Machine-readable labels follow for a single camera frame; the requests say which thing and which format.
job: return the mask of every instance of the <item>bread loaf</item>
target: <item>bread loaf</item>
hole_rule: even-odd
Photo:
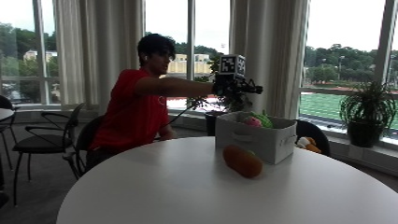
[[[226,165],[246,178],[253,178],[259,175],[262,161],[253,153],[241,147],[234,145],[226,146],[222,151],[222,157]]]

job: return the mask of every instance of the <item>white curtain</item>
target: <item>white curtain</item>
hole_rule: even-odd
[[[61,107],[85,101],[82,36],[78,0],[54,0]]]
[[[233,0],[230,52],[246,57],[246,74],[262,94],[254,111],[294,119],[302,69],[307,0]]]
[[[61,104],[85,102],[104,113],[120,72],[138,68],[142,0],[53,0]]]

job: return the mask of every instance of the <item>person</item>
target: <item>person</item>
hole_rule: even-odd
[[[85,170],[130,148],[177,138],[168,119],[165,97],[197,97],[220,92],[213,83],[164,77],[176,59],[172,39],[146,35],[138,43],[138,70],[121,71],[110,92],[101,126],[85,155]]]

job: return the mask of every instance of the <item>chair backrest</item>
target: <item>chair backrest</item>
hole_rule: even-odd
[[[331,147],[329,144],[327,136],[323,134],[322,130],[306,120],[295,119],[297,127],[295,134],[297,140],[301,137],[310,137],[315,142],[315,146],[322,150],[322,154],[326,156],[331,155]]]
[[[0,108],[13,110],[12,102],[4,95],[0,95]]]
[[[85,103],[80,103],[73,109],[64,129],[64,138],[68,137],[69,139],[72,139],[73,142],[74,142],[74,128],[78,125],[78,114],[84,106]]]
[[[102,123],[104,115],[98,116],[96,119],[93,119],[82,128],[80,131],[77,142],[76,142],[76,150],[77,151],[86,151],[88,147],[92,143],[92,140],[96,136],[96,132],[100,128],[100,125]]]

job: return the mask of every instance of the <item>potted plant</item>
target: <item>potted plant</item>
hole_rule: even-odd
[[[210,58],[210,62],[208,62],[208,64],[210,64],[210,75],[194,77],[196,81],[210,82],[214,80],[214,76],[218,75],[220,55]],[[206,118],[206,129],[209,136],[216,135],[217,116],[228,112],[235,112],[247,109],[253,105],[245,92],[241,92],[237,97],[216,96],[216,98],[217,100],[213,103],[208,101],[208,96],[188,98],[188,104],[194,110],[200,107],[205,107],[206,105],[212,105],[216,108],[204,113],[204,116]]]
[[[389,131],[397,113],[389,84],[359,83],[339,103],[339,118],[347,128],[350,143],[373,147]]]

